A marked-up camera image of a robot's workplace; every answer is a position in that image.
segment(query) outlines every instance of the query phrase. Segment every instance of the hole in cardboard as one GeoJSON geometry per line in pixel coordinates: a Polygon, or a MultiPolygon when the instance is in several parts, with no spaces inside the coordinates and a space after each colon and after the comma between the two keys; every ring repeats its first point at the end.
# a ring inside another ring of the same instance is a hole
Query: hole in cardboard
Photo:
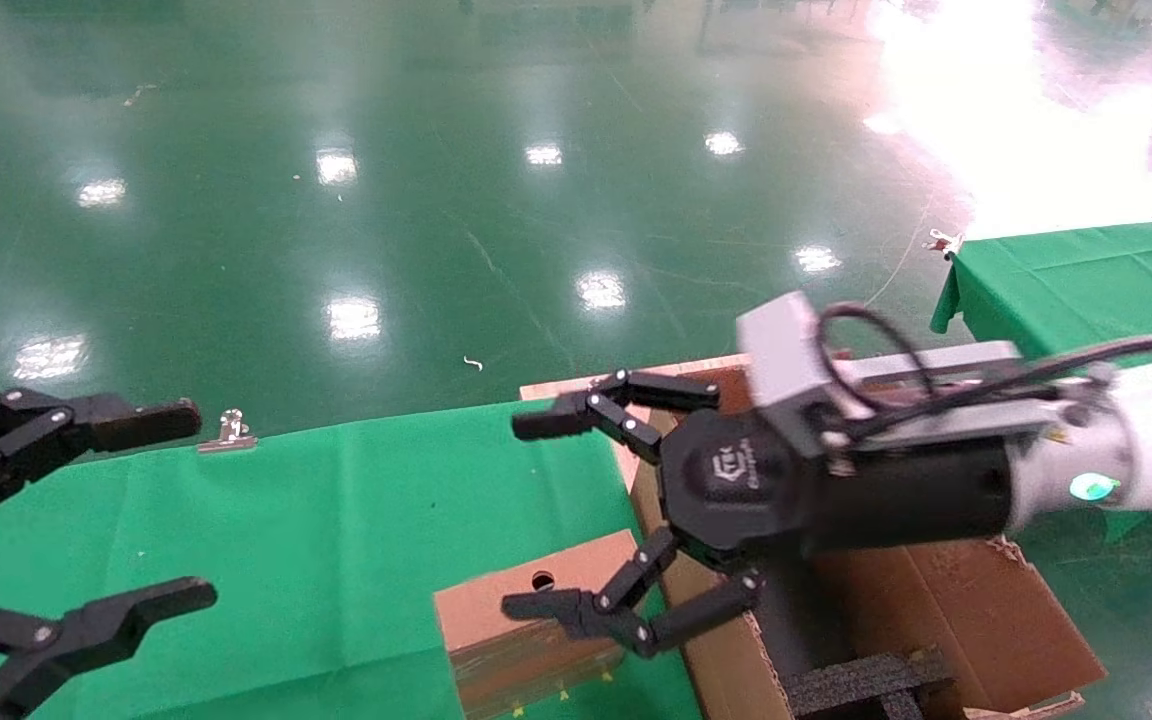
{"type": "Polygon", "coordinates": [[[552,591],[554,589],[554,577],[548,571],[540,570],[531,577],[531,589],[536,592],[552,591]]]}

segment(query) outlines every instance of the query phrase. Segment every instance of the black cable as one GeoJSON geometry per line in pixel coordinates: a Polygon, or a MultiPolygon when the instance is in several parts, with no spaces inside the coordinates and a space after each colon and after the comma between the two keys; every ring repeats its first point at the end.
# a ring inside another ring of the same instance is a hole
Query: black cable
{"type": "Polygon", "coordinates": [[[829,376],[833,382],[847,393],[847,395],[854,397],[856,402],[861,402],[862,406],[869,407],[874,414],[886,414],[890,410],[901,409],[901,407],[910,406],[896,406],[892,402],[879,400],[879,397],[873,397],[865,395],[861,392],[861,388],[852,386],[850,382],[842,378],[842,374],[838,372],[838,363],[829,355],[829,348],[827,342],[829,340],[829,333],[827,328],[829,323],[838,318],[856,318],[858,320],[864,320],[870,327],[878,328],[887,340],[892,341],[892,344],[896,346],[901,354],[908,355],[909,359],[914,364],[915,372],[918,373],[918,381],[923,384],[923,391],[927,393],[927,399],[932,400],[938,396],[937,384],[932,381],[932,373],[929,372],[927,365],[923,364],[923,359],[918,356],[918,351],[914,349],[914,342],[909,341],[904,334],[901,334],[896,329],[895,325],[887,323],[881,316],[874,314],[870,311],[867,306],[859,304],[859,302],[835,302],[835,304],[827,306],[820,313],[820,318],[817,320],[817,332],[814,333],[814,350],[817,351],[817,359],[820,366],[824,367],[824,372],[829,376]]]}
{"type": "Polygon", "coordinates": [[[978,404],[980,401],[990,400],[991,396],[1021,384],[1047,381],[1047,379],[1069,374],[1074,370],[1092,363],[1114,361],[1116,357],[1143,353],[1152,353],[1152,336],[1129,338],[1129,340],[1087,347],[1084,350],[1044,359],[1041,363],[1030,365],[1029,369],[1021,370],[1020,373],[996,379],[996,381],[983,382],[979,386],[952,393],[952,395],[930,397],[916,406],[895,407],[895,409],[884,411],[884,414],[867,420],[856,420],[847,429],[846,433],[856,441],[856,439],[881,433],[884,430],[890,429],[892,425],[920,418],[923,415],[937,415],[954,409],[954,407],[978,404]]]}

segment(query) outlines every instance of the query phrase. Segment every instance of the metal binder clip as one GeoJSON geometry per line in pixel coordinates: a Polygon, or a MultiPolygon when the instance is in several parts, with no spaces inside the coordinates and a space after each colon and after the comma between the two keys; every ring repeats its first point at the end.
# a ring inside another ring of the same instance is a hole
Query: metal binder clip
{"type": "Polygon", "coordinates": [[[225,410],[220,415],[220,437],[214,441],[198,445],[198,452],[228,452],[245,450],[248,447],[256,447],[260,438],[248,434],[250,429],[243,424],[243,411],[234,409],[225,410]]]}

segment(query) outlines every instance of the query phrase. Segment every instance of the cardboard flap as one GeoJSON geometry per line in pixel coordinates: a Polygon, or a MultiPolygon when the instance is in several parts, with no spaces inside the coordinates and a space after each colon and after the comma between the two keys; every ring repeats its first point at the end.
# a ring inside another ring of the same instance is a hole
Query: cardboard flap
{"type": "Polygon", "coordinates": [[[1106,674],[1041,575],[986,541],[835,553],[817,568],[856,651],[934,644],[969,707],[1024,710],[1106,674]]]}

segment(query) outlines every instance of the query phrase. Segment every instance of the small debris on floor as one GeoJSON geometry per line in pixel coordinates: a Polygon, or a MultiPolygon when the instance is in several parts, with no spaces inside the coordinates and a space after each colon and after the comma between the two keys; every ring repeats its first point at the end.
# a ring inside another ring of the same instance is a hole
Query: small debris on floor
{"type": "Polygon", "coordinates": [[[135,105],[136,101],[141,99],[142,92],[145,92],[146,90],[157,90],[159,86],[157,85],[152,85],[152,83],[150,83],[150,85],[136,86],[136,92],[134,92],[131,97],[128,97],[127,100],[123,100],[124,108],[131,108],[131,106],[135,105]]]}

